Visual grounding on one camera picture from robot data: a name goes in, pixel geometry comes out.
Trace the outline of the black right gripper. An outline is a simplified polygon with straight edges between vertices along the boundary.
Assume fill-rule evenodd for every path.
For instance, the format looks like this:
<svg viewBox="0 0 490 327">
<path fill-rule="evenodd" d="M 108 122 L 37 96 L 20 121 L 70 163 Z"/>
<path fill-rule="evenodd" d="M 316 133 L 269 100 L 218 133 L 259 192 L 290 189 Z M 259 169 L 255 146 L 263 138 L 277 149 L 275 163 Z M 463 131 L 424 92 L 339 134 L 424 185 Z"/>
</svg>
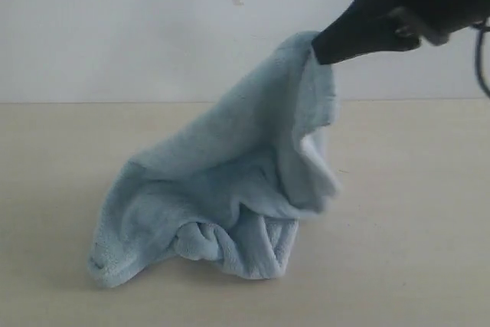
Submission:
<svg viewBox="0 0 490 327">
<path fill-rule="evenodd" d="M 404 52 L 420 46 L 420 37 L 445 44 L 451 33 L 489 18 L 489 0 L 354 0 L 312 41 L 321 65 L 336 64 L 382 51 Z"/>
</svg>

